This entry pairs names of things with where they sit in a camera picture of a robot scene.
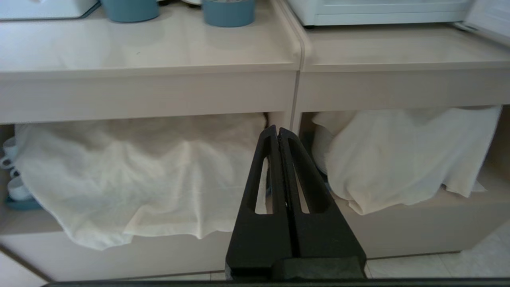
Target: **blue mug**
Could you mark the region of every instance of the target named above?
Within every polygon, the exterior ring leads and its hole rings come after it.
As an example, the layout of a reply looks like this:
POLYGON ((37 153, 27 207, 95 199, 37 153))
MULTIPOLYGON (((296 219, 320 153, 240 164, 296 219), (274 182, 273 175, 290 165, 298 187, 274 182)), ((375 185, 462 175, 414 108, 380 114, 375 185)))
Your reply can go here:
POLYGON ((115 22, 142 22, 159 16, 157 0, 101 0, 106 16, 115 22))
POLYGON ((202 0, 207 24, 219 27, 241 27, 255 19, 255 0, 202 0))

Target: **blue cup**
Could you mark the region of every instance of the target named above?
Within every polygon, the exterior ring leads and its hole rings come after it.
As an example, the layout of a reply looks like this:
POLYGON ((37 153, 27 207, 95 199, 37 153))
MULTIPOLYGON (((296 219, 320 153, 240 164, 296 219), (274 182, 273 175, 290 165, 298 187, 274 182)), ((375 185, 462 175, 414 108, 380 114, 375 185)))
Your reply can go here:
POLYGON ((207 24, 219 27, 241 27, 255 19, 255 0, 202 0, 207 24))
POLYGON ((142 22, 159 16, 156 0, 101 0, 106 16, 115 22, 142 22))

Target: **tiled floor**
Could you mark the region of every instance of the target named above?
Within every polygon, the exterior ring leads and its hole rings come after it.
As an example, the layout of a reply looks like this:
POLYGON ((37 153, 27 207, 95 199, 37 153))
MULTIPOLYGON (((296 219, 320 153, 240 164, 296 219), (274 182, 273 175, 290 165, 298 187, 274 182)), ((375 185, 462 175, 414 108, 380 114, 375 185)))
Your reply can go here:
MULTIPOLYGON (((471 250, 455 254, 369 260, 365 273, 369 278, 510 277, 510 222, 471 250)), ((170 276, 157 280, 225 280, 225 274, 170 276)))

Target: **stacked cup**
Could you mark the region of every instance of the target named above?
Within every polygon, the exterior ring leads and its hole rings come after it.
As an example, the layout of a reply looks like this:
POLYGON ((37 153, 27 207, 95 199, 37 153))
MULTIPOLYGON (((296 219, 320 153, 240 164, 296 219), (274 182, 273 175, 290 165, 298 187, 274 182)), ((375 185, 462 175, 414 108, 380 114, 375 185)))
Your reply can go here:
POLYGON ((14 167, 14 159, 18 153, 16 139, 14 137, 5 141, 4 153, 5 156, 0 159, 0 168, 10 170, 9 175, 11 176, 11 181, 7 184, 9 197, 14 201, 33 199, 32 194, 23 184, 19 171, 14 167))

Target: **white cloth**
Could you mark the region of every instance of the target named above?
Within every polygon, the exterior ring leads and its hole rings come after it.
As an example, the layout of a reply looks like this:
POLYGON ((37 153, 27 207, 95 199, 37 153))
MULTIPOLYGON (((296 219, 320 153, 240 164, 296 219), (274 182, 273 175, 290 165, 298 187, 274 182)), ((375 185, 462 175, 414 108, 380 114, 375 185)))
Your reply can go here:
POLYGON ((334 136, 328 181, 359 214, 412 205, 447 190, 470 196, 501 107, 319 113, 334 136))
MULTIPOLYGON (((264 126, 263 114, 17 125, 16 166, 79 245, 203 238, 233 230, 264 126)), ((264 201, 259 196, 258 213, 264 201)))

